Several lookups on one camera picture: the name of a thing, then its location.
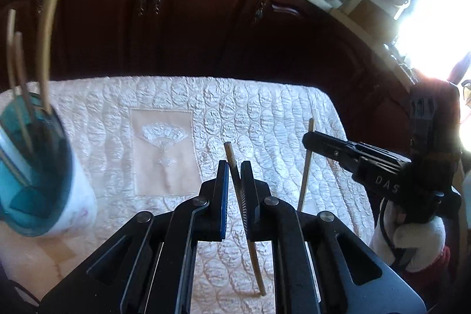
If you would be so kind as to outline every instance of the gloved hand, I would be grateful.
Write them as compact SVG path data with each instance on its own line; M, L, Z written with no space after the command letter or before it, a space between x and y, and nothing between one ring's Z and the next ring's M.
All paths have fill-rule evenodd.
M417 248L406 272L417 273L425 270L439 260L445 248L445 226L440 217L434 217L427 224L403 224L404 214L401 208L388 201L384 213L384 228L395 247ZM389 266L395 260L394 254L386 243L380 229L380 223L374 229L370 248Z

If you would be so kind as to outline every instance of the quilted fabric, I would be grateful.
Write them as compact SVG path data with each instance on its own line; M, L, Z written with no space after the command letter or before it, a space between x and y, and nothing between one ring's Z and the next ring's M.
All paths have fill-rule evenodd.
M188 196L136 196L130 109L193 111L193 138L202 180L215 177L231 141L237 162L250 160L255 178L297 206L305 149L301 139L314 117L316 129L345 139L330 99L311 87L234 79L117 77L51 82L51 101L95 190L98 216L80 237L23 238L0 225L0 258L10 278L43 297L63 276L141 210L160 214ZM10 93L0 95L0 107ZM314 154L306 195L309 213L329 210L365 243L374 221L363 186L338 164ZM193 313L274 313L271 246L257 243L267 296L252 271L232 182L227 238L200 242Z

